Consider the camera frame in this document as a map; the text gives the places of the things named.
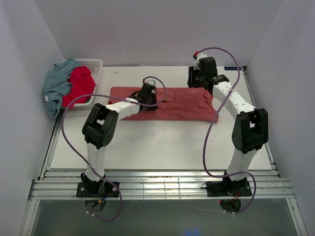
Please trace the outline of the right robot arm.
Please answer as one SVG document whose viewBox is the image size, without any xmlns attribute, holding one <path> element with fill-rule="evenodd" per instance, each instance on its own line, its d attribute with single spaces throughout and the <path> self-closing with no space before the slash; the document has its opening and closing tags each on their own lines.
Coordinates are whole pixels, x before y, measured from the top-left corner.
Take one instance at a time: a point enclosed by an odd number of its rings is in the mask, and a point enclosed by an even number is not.
<svg viewBox="0 0 315 236">
<path fill-rule="evenodd" d="M 268 113 L 247 102 L 225 75 L 218 74 L 213 57 L 197 53 L 194 59 L 195 66 L 189 67 L 188 86 L 204 88 L 234 119 L 231 139 L 235 149 L 231 162 L 221 181 L 208 181 L 204 189 L 209 197 L 251 196 L 247 172 L 257 151 L 268 141 Z"/>
</svg>

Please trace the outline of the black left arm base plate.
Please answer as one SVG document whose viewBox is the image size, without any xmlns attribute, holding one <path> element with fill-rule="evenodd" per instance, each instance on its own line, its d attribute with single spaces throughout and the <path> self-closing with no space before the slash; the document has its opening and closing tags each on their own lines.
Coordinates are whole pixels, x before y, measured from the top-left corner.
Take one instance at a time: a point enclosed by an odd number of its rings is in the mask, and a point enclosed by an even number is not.
<svg viewBox="0 0 315 236">
<path fill-rule="evenodd" d="M 118 187 L 120 185 L 119 182 L 114 182 L 116 187 L 111 185 L 108 182 L 103 182 L 93 190 L 92 188 L 88 187 L 84 182 L 80 182 L 77 185 L 76 190 L 76 197 L 77 198 L 103 198 L 105 196 L 109 198 L 117 198 L 119 197 Z"/>
</svg>

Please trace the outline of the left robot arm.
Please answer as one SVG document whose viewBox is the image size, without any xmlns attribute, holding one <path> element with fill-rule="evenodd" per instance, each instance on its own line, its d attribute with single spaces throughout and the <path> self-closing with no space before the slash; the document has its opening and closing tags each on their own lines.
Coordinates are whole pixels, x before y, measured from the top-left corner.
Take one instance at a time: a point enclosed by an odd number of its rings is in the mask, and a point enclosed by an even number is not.
<svg viewBox="0 0 315 236">
<path fill-rule="evenodd" d="M 126 102 L 111 105 L 96 103 L 84 126 L 82 133 L 87 143 L 88 167 L 81 174 L 85 188 L 93 196 L 104 192 L 104 156 L 106 147 L 114 137 L 117 122 L 143 111 L 156 110 L 157 88 L 154 80 L 145 82 L 139 91 L 132 93 Z"/>
</svg>

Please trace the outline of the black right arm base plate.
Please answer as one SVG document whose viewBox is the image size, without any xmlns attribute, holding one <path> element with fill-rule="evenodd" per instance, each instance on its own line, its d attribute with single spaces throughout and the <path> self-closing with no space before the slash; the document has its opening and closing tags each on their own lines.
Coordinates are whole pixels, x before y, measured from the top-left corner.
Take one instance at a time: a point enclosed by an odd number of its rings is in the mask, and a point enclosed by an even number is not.
<svg viewBox="0 0 315 236">
<path fill-rule="evenodd" d="M 230 184 L 223 181 L 207 181 L 201 185 L 205 189 L 208 197 L 250 197 L 252 190 L 249 182 Z"/>
</svg>

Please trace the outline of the salmon pink t-shirt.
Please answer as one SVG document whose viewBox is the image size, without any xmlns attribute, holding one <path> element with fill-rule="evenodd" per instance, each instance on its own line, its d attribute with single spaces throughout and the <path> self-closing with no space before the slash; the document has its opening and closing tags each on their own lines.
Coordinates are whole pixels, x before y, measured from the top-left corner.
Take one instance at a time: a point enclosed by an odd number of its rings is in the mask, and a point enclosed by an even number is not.
<svg viewBox="0 0 315 236">
<path fill-rule="evenodd" d="M 154 111 L 145 111 L 124 120 L 218 121 L 214 118 L 213 97 L 203 88 L 157 88 L 157 100 L 165 99 Z"/>
</svg>

